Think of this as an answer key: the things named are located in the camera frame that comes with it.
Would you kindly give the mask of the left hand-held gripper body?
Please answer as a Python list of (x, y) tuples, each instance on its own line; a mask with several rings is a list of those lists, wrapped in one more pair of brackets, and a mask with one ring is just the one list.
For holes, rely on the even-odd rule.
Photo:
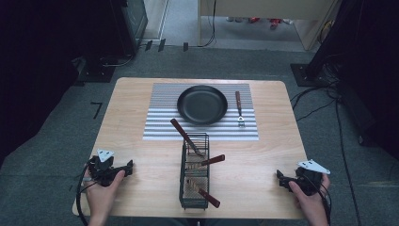
[(113, 167), (114, 152), (98, 149), (88, 162), (88, 172), (92, 180), (100, 186), (110, 186), (120, 171), (127, 176), (127, 167)]

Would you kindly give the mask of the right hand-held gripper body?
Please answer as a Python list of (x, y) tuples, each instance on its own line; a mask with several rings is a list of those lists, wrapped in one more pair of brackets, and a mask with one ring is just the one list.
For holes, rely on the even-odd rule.
[(307, 196), (317, 193), (322, 184), (323, 175), (329, 175), (330, 170), (312, 159), (298, 162), (297, 165), (295, 178), (283, 177), (283, 179), (288, 179), (289, 183), (295, 182)]

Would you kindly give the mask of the person's right hand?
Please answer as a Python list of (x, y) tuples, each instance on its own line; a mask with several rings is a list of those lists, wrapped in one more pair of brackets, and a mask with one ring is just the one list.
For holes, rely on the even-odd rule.
[(295, 206), (301, 209), (306, 219), (308, 218), (326, 218), (327, 214), (323, 198), (327, 195), (327, 189), (330, 185), (329, 178), (323, 175), (320, 194), (307, 196), (295, 182), (290, 182), (289, 186), (295, 195)]

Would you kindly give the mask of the person's left hand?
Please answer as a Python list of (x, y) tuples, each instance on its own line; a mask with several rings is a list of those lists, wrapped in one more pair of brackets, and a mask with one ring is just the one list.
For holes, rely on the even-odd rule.
[(120, 171), (110, 186), (100, 186), (94, 181), (85, 181), (87, 188), (87, 200), (90, 216), (109, 216), (118, 188), (124, 179), (124, 172)]

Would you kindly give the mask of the grey striped placemat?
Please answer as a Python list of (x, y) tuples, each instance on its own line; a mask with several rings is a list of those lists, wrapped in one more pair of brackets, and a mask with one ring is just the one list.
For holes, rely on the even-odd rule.
[[(187, 134), (206, 133), (211, 140), (255, 141), (259, 139), (249, 84), (210, 84), (210, 87), (220, 90), (228, 101), (225, 116), (211, 125), (195, 125), (183, 119), (178, 113), (179, 96), (193, 86), (196, 86), (196, 83), (155, 83), (152, 86), (152, 96), (143, 132), (145, 140), (181, 140), (181, 135), (170, 123), (173, 118)], [(235, 100), (237, 90), (240, 91), (245, 128), (240, 128), (237, 123), (238, 111)]]

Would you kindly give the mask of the black round plate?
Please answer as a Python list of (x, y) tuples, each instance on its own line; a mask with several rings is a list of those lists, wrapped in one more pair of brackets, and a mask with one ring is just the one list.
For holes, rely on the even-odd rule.
[(177, 101), (180, 116), (196, 125), (209, 125), (220, 121), (228, 109), (225, 95), (218, 89), (198, 85), (186, 89)]

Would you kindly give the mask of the black slanted stand with base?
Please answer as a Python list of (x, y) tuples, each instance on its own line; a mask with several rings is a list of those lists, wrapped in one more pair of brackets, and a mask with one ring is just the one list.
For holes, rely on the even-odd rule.
[(323, 66), (329, 60), (344, 55), (354, 40), (356, 28), (353, 13), (358, 1), (342, 1), (334, 25), (309, 64), (290, 65), (299, 87), (328, 86)]

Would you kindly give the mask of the dark curtain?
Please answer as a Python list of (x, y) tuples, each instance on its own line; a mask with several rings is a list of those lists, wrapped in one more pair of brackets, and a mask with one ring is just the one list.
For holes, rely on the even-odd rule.
[(399, 0), (360, 0), (355, 41), (340, 71), (362, 143), (399, 160)]
[(0, 167), (35, 136), (77, 80), (98, 0), (0, 0)]

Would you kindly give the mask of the black equipment cabinet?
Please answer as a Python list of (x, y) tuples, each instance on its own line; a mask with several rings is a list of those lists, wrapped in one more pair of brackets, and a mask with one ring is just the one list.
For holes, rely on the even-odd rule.
[(123, 56), (134, 56), (148, 24), (144, 0), (109, 0)]

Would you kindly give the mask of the black stand base plate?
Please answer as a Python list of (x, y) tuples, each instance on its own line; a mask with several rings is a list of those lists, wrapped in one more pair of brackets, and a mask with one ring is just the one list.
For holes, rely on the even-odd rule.
[(78, 71), (76, 86), (84, 86), (86, 83), (109, 83), (114, 74), (115, 68), (104, 65), (100, 59), (85, 59), (79, 57), (72, 62)]

